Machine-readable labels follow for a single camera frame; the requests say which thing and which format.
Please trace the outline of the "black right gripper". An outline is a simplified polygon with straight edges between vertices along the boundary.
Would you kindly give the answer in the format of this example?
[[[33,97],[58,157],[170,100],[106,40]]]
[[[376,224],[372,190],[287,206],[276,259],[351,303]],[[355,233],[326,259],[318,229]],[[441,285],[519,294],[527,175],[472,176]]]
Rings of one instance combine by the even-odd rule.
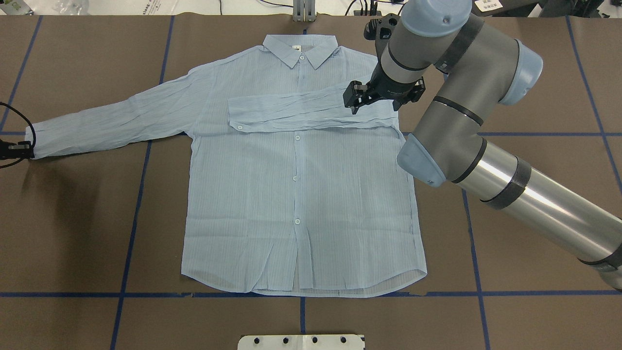
[[[380,100],[392,100],[394,111],[398,111],[405,104],[418,102],[426,91],[423,77],[412,82],[398,82],[390,78],[381,66],[381,56],[388,48],[399,19],[397,14],[387,14],[370,20],[364,28],[364,38],[375,42],[378,61],[369,82],[351,81],[344,91],[344,106],[351,110],[352,115],[356,115],[361,106]]]

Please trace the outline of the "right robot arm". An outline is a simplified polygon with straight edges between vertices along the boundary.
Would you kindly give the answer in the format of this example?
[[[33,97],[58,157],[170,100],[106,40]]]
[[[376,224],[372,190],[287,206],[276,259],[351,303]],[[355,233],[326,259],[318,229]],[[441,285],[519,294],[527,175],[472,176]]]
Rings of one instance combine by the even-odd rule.
[[[516,104],[533,88],[543,60],[471,8],[469,0],[411,0],[400,14],[370,20],[363,35],[375,43],[378,62],[366,84],[345,89],[344,105],[356,114],[388,100],[398,111],[424,93],[426,69],[444,73],[398,165],[432,187],[453,182],[539,230],[620,291],[620,218],[478,134],[497,105]]]

